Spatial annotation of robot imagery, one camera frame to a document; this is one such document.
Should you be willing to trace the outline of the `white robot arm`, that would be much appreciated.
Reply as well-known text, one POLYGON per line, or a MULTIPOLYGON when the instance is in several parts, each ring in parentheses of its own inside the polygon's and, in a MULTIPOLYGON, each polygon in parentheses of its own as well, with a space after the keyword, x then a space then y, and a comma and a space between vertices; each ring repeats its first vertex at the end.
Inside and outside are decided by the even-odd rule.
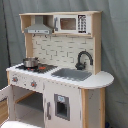
POLYGON ((41 128, 34 125, 17 122, 17 121, 7 121, 5 122, 1 128, 41 128))

